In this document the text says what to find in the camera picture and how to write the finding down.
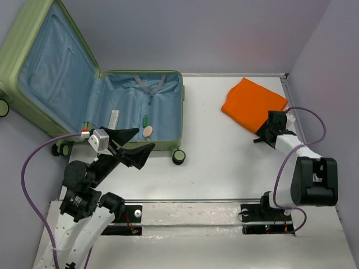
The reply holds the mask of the round pink compact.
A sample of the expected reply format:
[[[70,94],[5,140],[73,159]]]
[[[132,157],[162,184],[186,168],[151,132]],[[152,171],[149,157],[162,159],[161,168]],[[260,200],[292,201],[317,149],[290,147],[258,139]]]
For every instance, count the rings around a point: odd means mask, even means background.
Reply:
[[[153,133],[153,127],[152,126],[146,126],[144,129],[143,129],[143,136],[148,138],[152,135]]]

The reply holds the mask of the small green bottle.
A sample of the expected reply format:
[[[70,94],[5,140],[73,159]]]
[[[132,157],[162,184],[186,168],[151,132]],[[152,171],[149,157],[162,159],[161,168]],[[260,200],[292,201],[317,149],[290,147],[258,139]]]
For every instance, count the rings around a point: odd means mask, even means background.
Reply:
[[[142,119],[142,127],[146,128],[148,126],[148,116],[144,115]]]

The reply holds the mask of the orange cloth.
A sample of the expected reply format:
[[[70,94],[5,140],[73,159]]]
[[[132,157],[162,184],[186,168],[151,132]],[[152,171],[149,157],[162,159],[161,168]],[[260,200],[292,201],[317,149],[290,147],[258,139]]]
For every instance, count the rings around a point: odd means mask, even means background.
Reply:
[[[251,133],[256,133],[267,121],[268,111],[283,110],[287,104],[286,98],[243,78],[230,89],[221,111]]]

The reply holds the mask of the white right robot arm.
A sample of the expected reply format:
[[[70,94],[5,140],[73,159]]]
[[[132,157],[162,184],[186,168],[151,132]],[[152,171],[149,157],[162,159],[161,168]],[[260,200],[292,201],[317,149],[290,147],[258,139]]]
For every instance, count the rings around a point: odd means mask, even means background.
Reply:
[[[309,148],[309,143],[287,129],[286,111],[268,111],[268,119],[258,130],[255,143],[265,142],[281,152],[285,158],[280,166],[274,189],[265,192],[258,206],[259,215],[270,220],[279,210],[301,206],[332,207],[338,202],[338,164],[331,157],[323,157]],[[294,165],[288,189],[279,190],[279,180],[287,163]]]

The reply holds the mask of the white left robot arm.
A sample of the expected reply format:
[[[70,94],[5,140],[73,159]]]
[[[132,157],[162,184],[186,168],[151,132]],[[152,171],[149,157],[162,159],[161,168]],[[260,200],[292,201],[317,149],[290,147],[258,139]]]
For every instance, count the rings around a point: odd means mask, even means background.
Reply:
[[[35,268],[81,268],[101,233],[112,221],[123,218],[125,200],[96,188],[119,164],[136,169],[145,165],[154,143],[123,148],[138,132],[138,128],[101,127],[78,133],[88,140],[97,157],[91,163],[72,161],[66,166],[62,182],[66,193],[55,230],[49,232],[50,242]]]

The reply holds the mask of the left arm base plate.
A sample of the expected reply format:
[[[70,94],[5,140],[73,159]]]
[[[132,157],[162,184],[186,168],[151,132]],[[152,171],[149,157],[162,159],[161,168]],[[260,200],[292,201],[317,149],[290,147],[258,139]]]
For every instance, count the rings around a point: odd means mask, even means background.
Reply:
[[[115,218],[102,232],[103,236],[141,236],[142,204],[125,204],[124,213]]]

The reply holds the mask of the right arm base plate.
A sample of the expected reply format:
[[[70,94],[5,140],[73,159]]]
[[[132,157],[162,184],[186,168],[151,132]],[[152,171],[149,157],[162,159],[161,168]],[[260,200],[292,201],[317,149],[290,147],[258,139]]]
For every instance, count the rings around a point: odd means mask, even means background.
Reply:
[[[269,208],[263,210],[258,203],[241,204],[237,215],[244,235],[288,234],[294,231],[290,213]]]

